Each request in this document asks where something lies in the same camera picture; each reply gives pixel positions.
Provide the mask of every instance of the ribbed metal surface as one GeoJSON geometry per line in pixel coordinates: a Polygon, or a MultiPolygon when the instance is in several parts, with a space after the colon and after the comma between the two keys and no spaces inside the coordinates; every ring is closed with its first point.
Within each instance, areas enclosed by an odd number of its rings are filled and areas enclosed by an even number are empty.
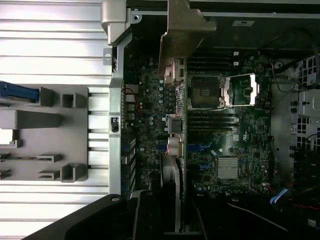
{"type": "Polygon", "coordinates": [[[21,239],[109,192],[109,48],[98,0],[0,1],[0,81],[88,86],[88,179],[0,181],[0,239],[21,239]]]}
{"type": "Polygon", "coordinates": [[[219,157],[218,178],[237,179],[239,177],[239,160],[236,157],[219,157]]]}

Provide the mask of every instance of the heatsink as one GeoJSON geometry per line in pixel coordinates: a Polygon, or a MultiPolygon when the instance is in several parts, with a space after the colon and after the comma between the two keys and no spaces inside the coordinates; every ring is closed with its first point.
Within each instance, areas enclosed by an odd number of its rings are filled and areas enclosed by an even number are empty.
{"type": "Polygon", "coordinates": [[[218,159],[218,178],[237,179],[239,177],[239,159],[225,156],[218,159]]]}

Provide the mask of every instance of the motherboard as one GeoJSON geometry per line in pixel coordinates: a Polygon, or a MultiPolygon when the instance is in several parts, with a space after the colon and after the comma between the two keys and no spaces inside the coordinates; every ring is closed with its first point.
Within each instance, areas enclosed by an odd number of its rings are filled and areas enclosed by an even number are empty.
{"type": "Polygon", "coordinates": [[[128,86],[138,87],[131,123],[137,143],[135,189],[160,189],[160,156],[168,154],[173,136],[168,119],[176,116],[183,122],[180,139],[185,138],[182,171],[197,190],[267,193],[272,172],[268,60],[249,59],[229,72],[186,69],[184,81],[168,85],[158,76],[154,59],[135,61],[127,78],[128,86]]]}

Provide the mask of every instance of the blue cable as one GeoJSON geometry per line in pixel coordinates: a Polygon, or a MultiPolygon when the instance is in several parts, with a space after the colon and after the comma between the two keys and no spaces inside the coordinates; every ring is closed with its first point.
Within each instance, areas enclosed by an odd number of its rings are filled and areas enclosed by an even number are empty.
{"type": "Polygon", "coordinates": [[[283,194],[285,194],[288,191],[288,189],[284,188],[278,195],[274,196],[270,199],[270,204],[276,204],[277,201],[282,197],[283,194]]]}

